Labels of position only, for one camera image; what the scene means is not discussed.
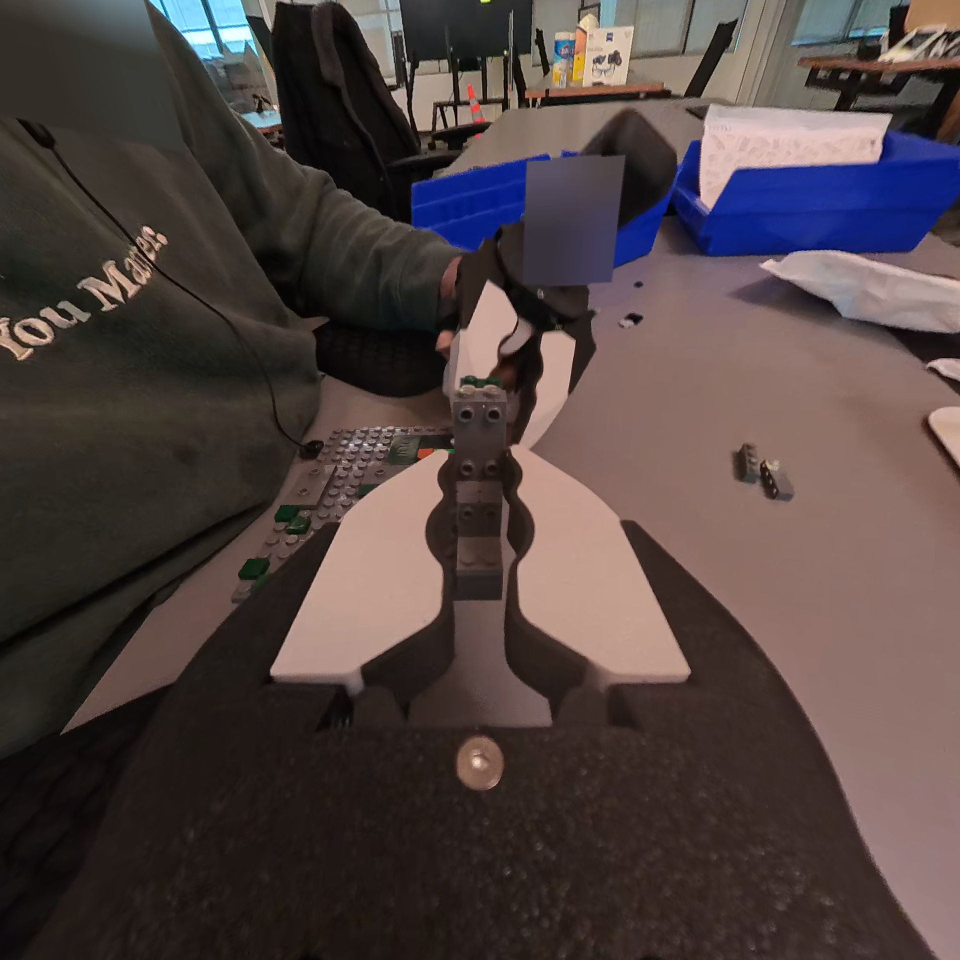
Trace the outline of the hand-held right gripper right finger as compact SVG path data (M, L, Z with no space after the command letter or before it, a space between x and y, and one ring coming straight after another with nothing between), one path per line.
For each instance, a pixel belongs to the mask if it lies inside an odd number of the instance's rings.
M526 685L672 685L690 677L617 513L532 450L513 446L507 663Z

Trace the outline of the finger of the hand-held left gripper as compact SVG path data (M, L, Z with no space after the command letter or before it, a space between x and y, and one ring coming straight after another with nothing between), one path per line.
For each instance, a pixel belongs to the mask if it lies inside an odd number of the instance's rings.
M576 353L577 342L570 334L557 330L540 335L534 352L539 373L534 377L533 398L521 403L513 446L532 449L557 419L570 395Z
M519 316L508 294L495 282L486 281L469 319L453 338L452 396L464 378L498 378L507 392L519 393L522 352L536 332Z

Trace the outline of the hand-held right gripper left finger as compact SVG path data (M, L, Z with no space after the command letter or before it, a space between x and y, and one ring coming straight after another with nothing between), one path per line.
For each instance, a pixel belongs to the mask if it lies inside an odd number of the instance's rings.
M427 525L449 457L429 454L347 512L270 666L274 683L415 698L447 671L453 608Z

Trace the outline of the grey brick tower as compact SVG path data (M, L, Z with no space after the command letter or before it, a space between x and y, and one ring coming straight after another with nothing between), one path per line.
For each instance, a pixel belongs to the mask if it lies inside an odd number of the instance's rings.
M498 601L508 394L498 378L467 375L453 393L451 409L454 596L462 602Z

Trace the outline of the grey brick baseplate model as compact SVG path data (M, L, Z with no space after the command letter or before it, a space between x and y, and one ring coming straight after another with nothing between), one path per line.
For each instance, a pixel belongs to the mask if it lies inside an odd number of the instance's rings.
M294 474L261 546L240 566L232 605L263 587L325 525L342 522L358 501L435 450L453 450L449 425L334 430L318 456Z

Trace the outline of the blue plastic bin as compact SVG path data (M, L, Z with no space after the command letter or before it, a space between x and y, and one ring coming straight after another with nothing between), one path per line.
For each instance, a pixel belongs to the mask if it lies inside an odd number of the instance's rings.
M707 208L701 142L678 167L671 203L708 257L801 251L914 251L959 193L959 149L893 131L873 164L740 169Z
M412 224L438 234L457 248L474 252L499 228L522 219L527 167L548 161L550 156L541 153L415 183ZM669 188L658 204L619 228L615 268L651 253L672 191Z

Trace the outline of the person's left forearm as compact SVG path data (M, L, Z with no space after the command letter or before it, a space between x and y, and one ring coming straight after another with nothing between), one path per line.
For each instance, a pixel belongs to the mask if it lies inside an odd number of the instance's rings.
M438 334L439 288L461 250L395 221L332 178L269 150L245 236L274 289L304 317Z

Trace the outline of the white blue carton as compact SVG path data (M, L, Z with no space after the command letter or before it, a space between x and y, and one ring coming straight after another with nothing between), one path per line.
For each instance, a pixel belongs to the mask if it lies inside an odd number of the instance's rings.
M578 28L574 47L575 86L622 88L627 85L634 26Z

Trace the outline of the white instruction booklet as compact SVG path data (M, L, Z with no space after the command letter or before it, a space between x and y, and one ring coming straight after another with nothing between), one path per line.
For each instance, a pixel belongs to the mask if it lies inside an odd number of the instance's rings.
M711 210L733 174L878 163L892 115L712 103L703 119L699 190Z

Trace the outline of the crumpled white paper bag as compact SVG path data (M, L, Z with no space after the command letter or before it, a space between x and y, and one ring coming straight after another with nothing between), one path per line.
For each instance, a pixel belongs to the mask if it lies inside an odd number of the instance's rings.
M896 330L959 332L956 279L840 250L794 251L760 268L829 302L845 319Z

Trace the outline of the black chair with jacket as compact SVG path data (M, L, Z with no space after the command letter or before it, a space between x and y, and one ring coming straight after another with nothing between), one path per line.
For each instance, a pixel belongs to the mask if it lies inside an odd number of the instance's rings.
M457 158L429 150L404 116L350 12L277 2L272 69L286 153L393 220L412 224L416 183Z

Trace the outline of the person's green sweatshirt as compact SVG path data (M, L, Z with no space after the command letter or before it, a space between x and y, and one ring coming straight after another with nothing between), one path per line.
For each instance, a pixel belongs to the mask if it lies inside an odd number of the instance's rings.
M320 398L318 317L245 236L294 160L146 8L182 147L2 119L2 758L274 498Z

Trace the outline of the white plastic tray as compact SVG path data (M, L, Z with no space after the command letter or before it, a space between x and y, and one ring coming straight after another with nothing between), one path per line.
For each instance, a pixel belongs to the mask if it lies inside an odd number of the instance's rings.
M927 425L934 439L959 471L959 406L946 406L931 412L927 417Z

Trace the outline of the person's dark trousers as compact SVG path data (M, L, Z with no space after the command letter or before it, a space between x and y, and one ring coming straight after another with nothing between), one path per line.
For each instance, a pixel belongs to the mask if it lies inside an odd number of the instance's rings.
M19 959L75 882L162 687L1 762L1 957Z

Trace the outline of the black wall screen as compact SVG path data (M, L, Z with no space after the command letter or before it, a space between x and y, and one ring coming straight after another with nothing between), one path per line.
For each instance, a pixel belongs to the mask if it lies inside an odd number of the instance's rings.
M411 63L531 52L532 1L400 1L399 6Z

